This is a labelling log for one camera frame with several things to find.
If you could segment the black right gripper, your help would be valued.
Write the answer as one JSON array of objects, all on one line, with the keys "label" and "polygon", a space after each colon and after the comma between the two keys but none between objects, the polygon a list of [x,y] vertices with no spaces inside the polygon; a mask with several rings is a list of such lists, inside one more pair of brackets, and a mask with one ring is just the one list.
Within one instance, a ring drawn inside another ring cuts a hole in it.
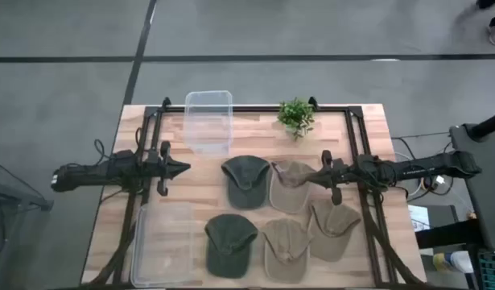
[{"label": "black right gripper", "polygon": [[330,189],[332,203],[340,205],[342,203],[342,193],[337,185],[353,182],[353,167],[345,164],[342,159],[333,159],[329,150],[322,151],[321,162],[323,165],[322,170],[297,172],[291,178],[297,180],[295,186],[312,183]]}]

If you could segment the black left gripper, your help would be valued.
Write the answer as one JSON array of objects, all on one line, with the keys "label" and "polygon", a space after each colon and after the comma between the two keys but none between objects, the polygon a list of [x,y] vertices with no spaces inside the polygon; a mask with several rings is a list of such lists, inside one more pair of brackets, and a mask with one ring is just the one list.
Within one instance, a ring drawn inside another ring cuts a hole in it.
[{"label": "black left gripper", "polygon": [[[166,165],[167,161],[165,160],[168,157],[168,153],[170,152],[171,145],[168,141],[162,141],[161,147],[159,151],[155,149],[150,149],[147,152],[147,158],[143,162],[143,175],[145,180],[151,180],[152,178],[159,177],[160,180],[157,184],[157,192],[162,196],[166,197],[168,194],[167,186],[166,186]],[[169,157],[169,177],[175,178],[179,174],[187,171],[191,164],[177,161],[173,159],[171,156]]]}]

